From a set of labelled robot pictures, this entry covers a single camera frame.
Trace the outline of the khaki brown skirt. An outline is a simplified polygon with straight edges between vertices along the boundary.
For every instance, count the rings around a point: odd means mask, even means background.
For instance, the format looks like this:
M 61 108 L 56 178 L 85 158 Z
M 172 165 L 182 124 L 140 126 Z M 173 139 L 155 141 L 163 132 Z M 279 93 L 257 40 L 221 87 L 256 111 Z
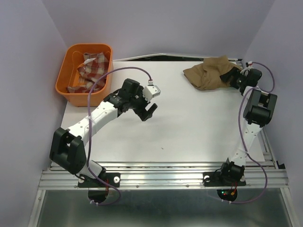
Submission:
M 214 90 L 230 87 L 229 82 L 222 82 L 220 76 L 233 68 L 242 68 L 228 60 L 226 55 L 221 57 L 205 58 L 203 63 L 183 70 L 187 80 L 199 90 Z

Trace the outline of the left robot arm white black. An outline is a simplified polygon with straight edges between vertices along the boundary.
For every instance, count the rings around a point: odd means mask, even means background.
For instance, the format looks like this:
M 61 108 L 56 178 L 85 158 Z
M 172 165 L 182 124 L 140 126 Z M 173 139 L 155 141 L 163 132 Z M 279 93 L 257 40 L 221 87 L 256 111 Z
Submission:
M 50 159 L 70 174 L 86 176 L 94 186 L 101 186 L 106 170 L 90 159 L 91 151 L 86 151 L 85 146 L 91 146 L 92 137 L 101 128 L 128 110 L 133 110 L 142 121 L 150 119 L 157 105 L 146 107 L 159 95 L 160 89 L 152 82 L 143 87 L 135 80 L 126 79 L 120 89 L 106 96 L 85 118 L 54 132 Z

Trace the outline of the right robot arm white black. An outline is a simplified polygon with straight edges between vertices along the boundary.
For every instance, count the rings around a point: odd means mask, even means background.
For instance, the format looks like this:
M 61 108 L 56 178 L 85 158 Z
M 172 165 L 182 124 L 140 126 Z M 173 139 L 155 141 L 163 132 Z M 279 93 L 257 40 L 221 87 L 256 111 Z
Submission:
M 223 82 L 230 83 L 243 96 L 238 112 L 240 141 L 218 172 L 218 180 L 222 184 L 235 185 L 244 180 L 246 161 L 252 160 L 249 149 L 273 118 L 278 96 L 273 94 L 274 88 L 265 91 L 258 87 L 262 72 L 254 68 L 253 64 L 250 61 L 244 69 L 233 68 L 220 76 Z

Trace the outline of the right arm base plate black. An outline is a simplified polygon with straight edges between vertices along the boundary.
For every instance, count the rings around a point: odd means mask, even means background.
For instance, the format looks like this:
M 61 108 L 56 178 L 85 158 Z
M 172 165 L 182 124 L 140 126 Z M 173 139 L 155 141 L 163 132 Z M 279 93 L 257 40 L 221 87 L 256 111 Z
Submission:
M 202 184 L 205 187 L 246 186 L 245 181 L 236 181 L 229 177 L 223 177 L 218 171 L 203 172 Z

